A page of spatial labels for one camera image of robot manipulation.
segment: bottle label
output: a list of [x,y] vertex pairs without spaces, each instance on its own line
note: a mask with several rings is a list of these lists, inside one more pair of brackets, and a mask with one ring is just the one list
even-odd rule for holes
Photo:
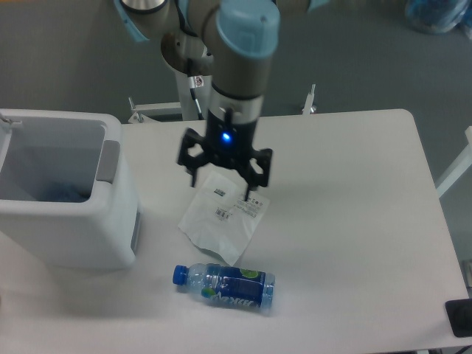
[[230,305],[260,307],[266,273],[235,267],[209,265],[209,277],[218,276],[215,287],[203,288],[201,295]]

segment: plastic packet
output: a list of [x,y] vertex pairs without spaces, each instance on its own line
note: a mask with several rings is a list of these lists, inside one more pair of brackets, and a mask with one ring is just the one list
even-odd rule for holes
[[244,201],[242,188],[212,171],[178,227],[192,243],[218,253],[233,266],[246,249],[269,205],[255,192]]

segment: white table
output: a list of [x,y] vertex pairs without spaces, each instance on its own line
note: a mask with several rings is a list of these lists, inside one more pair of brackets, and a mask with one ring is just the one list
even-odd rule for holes
[[[179,293],[176,264],[210,263],[177,228],[196,193],[176,164],[187,127],[125,127],[145,208],[126,271],[45,266],[0,237],[0,353],[379,353],[472,344],[444,302],[467,297],[412,116],[405,111],[263,118],[271,199],[244,268],[276,275],[270,316]],[[199,187],[213,166],[199,171]],[[232,171],[220,170],[243,185]]]

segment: plastic bottle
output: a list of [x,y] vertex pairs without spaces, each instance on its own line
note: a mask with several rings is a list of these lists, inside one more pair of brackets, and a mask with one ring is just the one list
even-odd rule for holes
[[274,295],[275,276],[219,264],[177,265],[173,283],[189,292],[230,305],[269,308]]
[[409,0],[405,15],[410,24],[425,33],[446,33],[462,19],[470,0]]

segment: trash bin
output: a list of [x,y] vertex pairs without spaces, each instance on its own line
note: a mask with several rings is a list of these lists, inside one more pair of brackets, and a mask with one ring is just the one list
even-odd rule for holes
[[125,268],[141,207],[113,116],[0,110],[0,231],[44,262]]

